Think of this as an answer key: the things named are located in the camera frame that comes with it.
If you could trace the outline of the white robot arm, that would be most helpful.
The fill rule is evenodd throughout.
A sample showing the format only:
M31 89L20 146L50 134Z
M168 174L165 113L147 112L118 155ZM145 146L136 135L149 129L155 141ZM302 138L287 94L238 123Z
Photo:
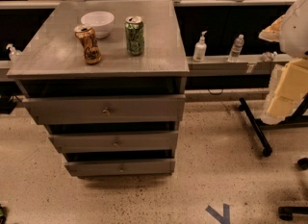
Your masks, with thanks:
M292 115L308 93L308 0L296 0L259 38L278 41L292 58L284 66L277 64L270 75L261 120L275 125Z

